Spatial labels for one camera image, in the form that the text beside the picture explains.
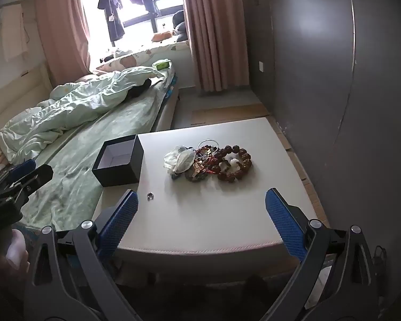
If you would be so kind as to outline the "person's left hand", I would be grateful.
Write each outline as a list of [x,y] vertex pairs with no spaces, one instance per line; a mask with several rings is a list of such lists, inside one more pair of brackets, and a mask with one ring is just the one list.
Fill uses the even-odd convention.
[[0,280],[25,278],[29,269],[28,258],[21,231],[11,227],[0,230]]

